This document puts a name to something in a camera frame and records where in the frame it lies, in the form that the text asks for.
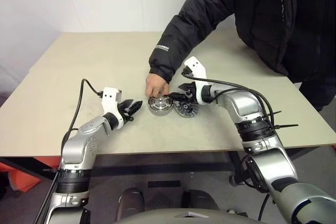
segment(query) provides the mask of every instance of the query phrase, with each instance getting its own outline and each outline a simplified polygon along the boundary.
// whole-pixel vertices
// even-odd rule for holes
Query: silver robotic arm
[[[285,220],[288,223],[335,223],[335,199],[314,185],[298,181],[295,167],[263,111],[260,99],[247,90],[208,83],[205,68],[195,57],[184,64],[185,75],[195,80],[194,88],[187,90],[189,99],[196,97],[198,104],[216,102],[228,111],[248,154],[245,162],[254,187],[270,194]]]
[[[84,206],[89,200],[90,172],[96,160],[98,146],[106,141],[112,130],[121,129],[141,107],[142,101],[120,103],[121,91],[104,88],[104,116],[82,125],[62,149],[57,186],[53,192],[44,223],[90,223],[90,211]]]

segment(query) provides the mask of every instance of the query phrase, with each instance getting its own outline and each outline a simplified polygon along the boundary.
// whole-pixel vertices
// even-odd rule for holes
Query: red object
[[[57,168],[60,161],[60,157],[35,157],[35,159],[52,168]],[[25,193],[42,181],[39,178],[16,170],[2,163],[0,163],[0,172],[8,172],[9,179],[16,189]]]

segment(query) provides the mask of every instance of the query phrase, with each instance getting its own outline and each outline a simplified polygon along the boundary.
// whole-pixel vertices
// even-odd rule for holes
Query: table
[[[94,88],[115,87],[122,99],[143,100],[143,108],[110,140],[100,154],[140,154],[242,150],[228,113],[215,105],[199,108],[186,119],[172,111],[150,113],[144,95],[148,58],[161,33],[63,33],[34,64],[0,108],[0,156],[58,156],[75,111],[82,78]],[[242,84],[271,103],[276,124],[299,124],[278,130],[284,147],[336,143],[334,131],[287,77],[274,73],[237,36],[235,30],[213,32],[191,53],[211,79]],[[171,92],[190,80],[178,70]],[[75,126],[102,115],[100,99],[85,87]]]

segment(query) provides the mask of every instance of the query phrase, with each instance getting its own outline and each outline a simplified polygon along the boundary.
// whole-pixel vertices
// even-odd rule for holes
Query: jacket sleeve
[[[191,50],[232,13],[234,0],[186,0],[149,58],[150,73],[169,83]]]

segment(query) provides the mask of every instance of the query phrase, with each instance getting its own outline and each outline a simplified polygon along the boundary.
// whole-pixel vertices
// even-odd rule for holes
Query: jacket logo
[[[169,51],[169,47],[162,46],[162,45],[156,45],[155,48],[162,49],[162,50],[165,50],[165,51]]]

